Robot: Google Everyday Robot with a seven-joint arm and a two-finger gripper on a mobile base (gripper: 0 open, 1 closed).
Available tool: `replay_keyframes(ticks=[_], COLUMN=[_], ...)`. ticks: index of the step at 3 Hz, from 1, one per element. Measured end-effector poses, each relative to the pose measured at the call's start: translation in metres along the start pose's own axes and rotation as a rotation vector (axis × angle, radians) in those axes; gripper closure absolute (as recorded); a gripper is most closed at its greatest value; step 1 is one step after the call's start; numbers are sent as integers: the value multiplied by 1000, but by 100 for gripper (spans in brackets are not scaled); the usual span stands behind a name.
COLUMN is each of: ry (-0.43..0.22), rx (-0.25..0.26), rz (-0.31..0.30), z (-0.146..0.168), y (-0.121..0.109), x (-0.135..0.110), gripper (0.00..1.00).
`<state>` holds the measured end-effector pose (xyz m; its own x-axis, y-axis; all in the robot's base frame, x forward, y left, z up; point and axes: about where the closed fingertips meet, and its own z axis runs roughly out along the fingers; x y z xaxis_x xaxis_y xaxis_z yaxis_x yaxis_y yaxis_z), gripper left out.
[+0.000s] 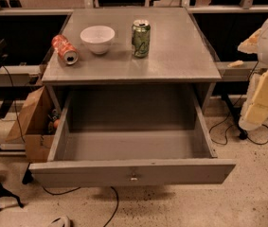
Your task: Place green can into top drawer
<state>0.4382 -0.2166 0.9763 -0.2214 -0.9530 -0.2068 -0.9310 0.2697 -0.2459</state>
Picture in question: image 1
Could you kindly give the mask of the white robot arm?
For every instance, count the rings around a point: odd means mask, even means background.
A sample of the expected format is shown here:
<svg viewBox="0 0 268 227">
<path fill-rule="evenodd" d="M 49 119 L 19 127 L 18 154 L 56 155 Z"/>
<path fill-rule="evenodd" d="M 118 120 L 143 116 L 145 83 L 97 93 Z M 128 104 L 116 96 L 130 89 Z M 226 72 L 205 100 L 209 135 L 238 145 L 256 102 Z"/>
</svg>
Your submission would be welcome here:
<svg viewBox="0 0 268 227">
<path fill-rule="evenodd" d="M 238 46 L 240 52 L 255 53 L 258 61 L 268 66 L 268 19 Z M 247 131 L 257 129 L 268 118 L 268 69 L 250 78 L 247 99 L 241 108 L 239 126 Z"/>
</svg>

